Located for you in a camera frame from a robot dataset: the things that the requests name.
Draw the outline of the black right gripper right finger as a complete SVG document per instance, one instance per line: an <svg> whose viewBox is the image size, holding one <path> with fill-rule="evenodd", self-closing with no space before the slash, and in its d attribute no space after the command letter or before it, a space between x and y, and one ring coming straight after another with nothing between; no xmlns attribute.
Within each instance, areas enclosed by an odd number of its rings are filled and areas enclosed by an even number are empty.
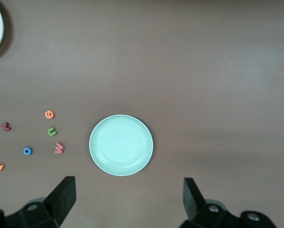
<svg viewBox="0 0 284 228"><path fill-rule="evenodd" d="M188 219L179 228L277 228L263 213L248 210L236 217L221 202L205 200L193 178L184 178L182 198Z"/></svg>

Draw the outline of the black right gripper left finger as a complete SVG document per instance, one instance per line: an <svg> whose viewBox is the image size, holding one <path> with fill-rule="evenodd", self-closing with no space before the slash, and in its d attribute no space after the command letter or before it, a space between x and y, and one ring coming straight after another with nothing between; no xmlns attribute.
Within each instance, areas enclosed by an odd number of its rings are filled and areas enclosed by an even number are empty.
<svg viewBox="0 0 284 228"><path fill-rule="evenodd" d="M0 209L0 228L60 228L75 201L76 179L66 176L42 202L31 202L8 216Z"/></svg>

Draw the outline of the pink foam letter w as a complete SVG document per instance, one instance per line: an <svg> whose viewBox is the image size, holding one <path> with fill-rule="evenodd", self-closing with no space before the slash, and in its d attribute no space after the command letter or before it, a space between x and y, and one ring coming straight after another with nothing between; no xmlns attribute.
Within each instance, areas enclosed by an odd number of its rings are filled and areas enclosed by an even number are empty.
<svg viewBox="0 0 284 228"><path fill-rule="evenodd" d="M54 150L54 153L55 154L61 154L64 152L64 145L60 142L57 142L56 143L56 146L55 146L55 150Z"/></svg>

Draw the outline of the light green plate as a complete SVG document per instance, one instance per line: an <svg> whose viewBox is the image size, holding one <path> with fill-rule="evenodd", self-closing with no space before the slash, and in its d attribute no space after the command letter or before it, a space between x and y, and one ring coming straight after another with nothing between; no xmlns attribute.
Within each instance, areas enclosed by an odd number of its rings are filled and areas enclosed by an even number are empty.
<svg viewBox="0 0 284 228"><path fill-rule="evenodd" d="M104 118L96 124L89 139L94 163L113 176L130 176L147 166L154 142L148 127L125 114Z"/></svg>

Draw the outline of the brown table cover sheet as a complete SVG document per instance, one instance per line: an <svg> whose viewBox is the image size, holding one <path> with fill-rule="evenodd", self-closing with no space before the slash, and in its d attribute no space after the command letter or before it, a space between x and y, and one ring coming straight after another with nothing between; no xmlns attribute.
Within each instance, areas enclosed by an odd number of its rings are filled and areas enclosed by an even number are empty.
<svg viewBox="0 0 284 228"><path fill-rule="evenodd" d="M0 10L6 214L75 176L62 228L178 228L192 177L232 214L284 228L284 0L0 0ZM92 129L114 114L153 137L150 162L127 177L89 152Z"/></svg>

